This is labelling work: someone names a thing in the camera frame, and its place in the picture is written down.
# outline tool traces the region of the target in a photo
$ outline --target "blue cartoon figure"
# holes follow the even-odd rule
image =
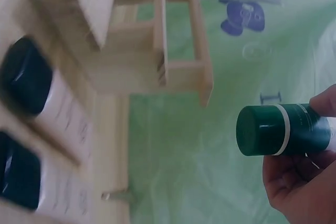
[[[258,3],[231,0],[219,0],[219,2],[227,5],[227,19],[220,25],[224,32],[240,36],[244,28],[256,32],[265,29],[264,10]]]

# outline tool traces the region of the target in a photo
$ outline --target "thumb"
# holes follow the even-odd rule
[[[309,105],[320,116],[336,117],[336,84],[310,99]]]

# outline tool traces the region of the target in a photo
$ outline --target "green plastic sheet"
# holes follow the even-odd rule
[[[201,4],[215,88],[207,108],[192,93],[131,98],[131,222],[287,223],[268,203],[262,157],[239,152],[235,123],[246,105],[304,103],[335,83],[336,0]],[[166,11],[169,59],[191,59],[187,6]]]

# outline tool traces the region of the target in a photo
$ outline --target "hand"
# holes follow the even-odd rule
[[[310,100],[321,116],[336,117],[336,85]],[[336,223],[336,153],[265,156],[263,180],[269,202],[291,224]]]

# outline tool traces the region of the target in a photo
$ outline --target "green bottle cap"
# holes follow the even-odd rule
[[[39,158],[6,132],[0,131],[0,197],[36,210],[40,181]]]
[[[34,40],[25,36],[8,49],[0,68],[0,83],[24,113],[38,115],[47,101],[52,75]]]
[[[246,156],[274,155],[285,139],[285,121],[278,107],[246,106],[239,113],[236,137]]]

